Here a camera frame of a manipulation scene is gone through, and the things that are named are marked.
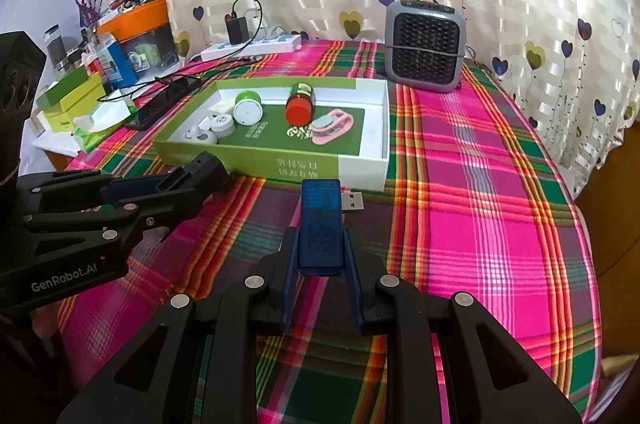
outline triangular cutout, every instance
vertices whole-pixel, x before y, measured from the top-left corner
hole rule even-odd
[[[118,370],[113,380],[118,384],[129,386],[134,390],[147,391],[151,386],[151,381],[168,331],[168,327],[164,325],[156,328],[145,343],[143,343],[123,367]]]
[[[505,390],[527,381],[527,372],[488,326],[476,325],[476,332],[496,390]]]

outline smartphone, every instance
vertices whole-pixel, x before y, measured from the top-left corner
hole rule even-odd
[[[145,131],[151,128],[160,118],[166,114],[179,100],[187,94],[193,93],[202,85],[198,78],[181,77],[163,90],[138,110],[136,115],[125,126],[132,130]]]

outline portable heater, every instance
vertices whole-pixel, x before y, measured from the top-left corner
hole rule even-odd
[[[386,8],[386,76],[414,88],[451,92],[460,84],[465,39],[461,11],[435,0],[395,1]]]

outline bottle label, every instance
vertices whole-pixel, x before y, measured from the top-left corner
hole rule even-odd
[[[310,84],[296,83],[291,87],[291,93],[289,95],[295,96],[296,94],[298,94],[301,96],[307,96],[309,99],[311,99],[313,92],[314,90]]]

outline yellow-green box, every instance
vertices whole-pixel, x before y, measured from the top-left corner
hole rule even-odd
[[[73,131],[74,118],[91,114],[98,108],[98,99],[104,96],[100,74],[92,74],[88,80],[66,94],[58,104],[43,110],[53,131]]]

